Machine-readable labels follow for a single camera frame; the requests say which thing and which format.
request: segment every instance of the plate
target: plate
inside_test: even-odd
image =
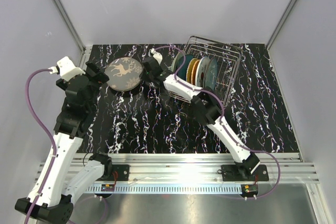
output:
[[[202,87],[203,79],[204,79],[204,73],[209,65],[210,59],[209,57],[203,57],[198,64],[197,70],[196,70],[196,77],[195,77],[195,85],[198,87]]]
[[[175,71],[177,70],[177,64],[179,62],[179,60],[183,58],[183,54],[181,52],[178,52],[177,55],[175,56],[174,60],[173,60],[173,64],[172,66],[170,67],[170,70],[172,72],[175,73]]]
[[[141,82],[142,71],[140,62],[133,58],[116,59],[105,69],[105,74],[110,78],[107,84],[116,91],[132,90]]]
[[[187,78],[186,78],[188,83],[191,83],[192,71],[193,71],[194,64],[196,62],[197,62],[197,59],[194,58],[189,63],[189,66],[188,66],[188,69],[187,69]]]
[[[193,66],[193,70],[192,70],[192,73],[191,73],[191,84],[192,85],[195,85],[196,70],[197,70],[199,62],[200,62],[200,60],[197,60],[194,64],[194,66]]]
[[[182,68],[179,70],[179,72],[177,73],[177,76],[180,77],[184,81],[186,80],[187,69],[188,69],[189,63],[192,59],[194,59],[193,55],[186,55],[185,56],[185,63],[182,66]],[[181,59],[179,59],[178,62],[179,63],[177,64],[177,68],[179,68],[182,65],[183,57]]]
[[[212,58],[205,70],[203,85],[202,87],[210,87],[212,90],[215,89],[216,80],[218,75],[218,64],[215,58]]]

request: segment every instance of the rack wire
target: rack wire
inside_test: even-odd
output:
[[[235,83],[241,56],[241,48],[225,44],[222,42],[191,36],[185,48],[187,55],[193,55],[197,59],[202,57],[216,58],[218,63],[218,76],[215,86],[215,94],[227,106],[230,100],[233,85]],[[188,102],[183,97],[174,92],[169,92],[170,96],[178,100]]]

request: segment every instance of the yellow plate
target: yellow plate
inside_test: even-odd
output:
[[[193,69],[191,71],[191,84],[195,85],[195,78],[196,78],[196,70],[197,70],[197,66],[199,64],[200,60],[196,60],[193,66]]]
[[[192,73],[195,62],[197,62],[197,59],[194,58],[190,61],[189,65],[188,65],[187,78],[186,78],[188,83],[191,83],[191,73]]]

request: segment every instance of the white wall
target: white wall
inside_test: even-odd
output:
[[[85,45],[264,42],[289,0],[61,0]]]
[[[299,0],[270,56],[306,161],[335,219],[336,1]]]
[[[51,0],[0,0],[0,222],[21,223],[14,210],[27,197],[38,165],[50,142],[30,116],[24,96],[27,77],[54,66],[65,55],[78,62],[80,52]],[[32,104],[50,130],[60,112],[64,92],[57,76],[33,79]]]

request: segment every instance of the black marble table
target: black marble table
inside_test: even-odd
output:
[[[90,60],[105,69],[113,60],[141,61],[162,45],[94,45]],[[175,45],[181,49],[185,45]],[[244,54],[226,111],[238,136],[255,150],[299,152],[284,101],[264,44],[237,44]],[[177,51],[162,49],[170,66]],[[136,92],[115,92],[103,85],[98,112],[80,153],[227,153],[218,137],[193,119],[186,102],[166,90],[141,85]]]

